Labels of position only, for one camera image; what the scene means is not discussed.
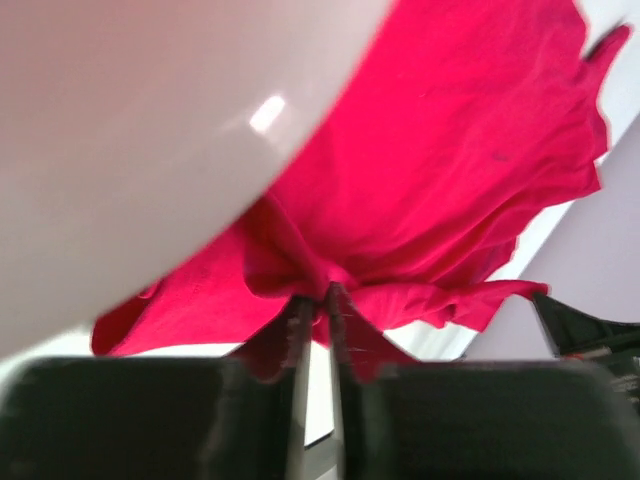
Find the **crimson red t shirt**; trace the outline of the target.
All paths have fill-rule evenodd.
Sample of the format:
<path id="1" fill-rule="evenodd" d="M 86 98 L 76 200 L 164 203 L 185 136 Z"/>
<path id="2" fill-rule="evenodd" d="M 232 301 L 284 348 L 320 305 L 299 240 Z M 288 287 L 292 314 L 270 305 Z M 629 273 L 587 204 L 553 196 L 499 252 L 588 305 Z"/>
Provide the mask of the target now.
<path id="1" fill-rule="evenodd" d="M 579 1 L 401 1 L 289 167 L 224 233 L 100 317 L 91 351 L 240 343 L 338 283 L 379 330 L 484 330 L 544 209 L 596 192 L 599 94 L 632 35 Z"/>

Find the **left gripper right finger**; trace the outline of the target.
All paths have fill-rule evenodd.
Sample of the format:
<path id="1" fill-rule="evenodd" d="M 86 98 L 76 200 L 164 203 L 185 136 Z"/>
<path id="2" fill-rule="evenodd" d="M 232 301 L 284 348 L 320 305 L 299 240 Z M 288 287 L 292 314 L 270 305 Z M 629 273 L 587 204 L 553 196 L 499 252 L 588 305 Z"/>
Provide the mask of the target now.
<path id="1" fill-rule="evenodd" d="M 341 479 L 635 479 L 639 418 L 581 361 L 422 362 L 327 294 Z"/>

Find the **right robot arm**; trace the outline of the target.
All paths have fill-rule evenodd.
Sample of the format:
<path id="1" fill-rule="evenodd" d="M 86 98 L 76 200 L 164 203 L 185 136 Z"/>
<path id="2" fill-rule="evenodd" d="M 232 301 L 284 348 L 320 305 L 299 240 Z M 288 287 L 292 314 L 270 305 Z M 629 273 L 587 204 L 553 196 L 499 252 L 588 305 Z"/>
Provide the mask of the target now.
<path id="1" fill-rule="evenodd" d="M 597 358 L 639 348 L 638 323 L 600 319 L 541 293 L 532 303 L 556 356 Z"/>

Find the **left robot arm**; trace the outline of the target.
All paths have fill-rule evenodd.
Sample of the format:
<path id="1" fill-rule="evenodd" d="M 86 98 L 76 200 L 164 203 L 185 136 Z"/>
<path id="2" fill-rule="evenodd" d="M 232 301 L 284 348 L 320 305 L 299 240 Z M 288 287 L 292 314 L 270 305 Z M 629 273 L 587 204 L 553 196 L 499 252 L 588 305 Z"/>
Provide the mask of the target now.
<path id="1" fill-rule="evenodd" d="M 597 192 L 588 1 L 5 1 L 5 479 L 635 479 L 639 328 L 496 279 Z"/>

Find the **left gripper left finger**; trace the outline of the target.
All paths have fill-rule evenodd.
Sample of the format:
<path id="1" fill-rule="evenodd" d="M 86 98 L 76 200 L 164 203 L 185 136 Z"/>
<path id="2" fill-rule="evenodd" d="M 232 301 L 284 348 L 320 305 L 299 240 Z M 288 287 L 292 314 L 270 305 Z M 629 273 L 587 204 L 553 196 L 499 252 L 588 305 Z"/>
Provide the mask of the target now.
<path id="1" fill-rule="evenodd" d="M 1 402 L 5 479 L 298 479 L 313 304 L 218 357 L 33 361 Z"/>

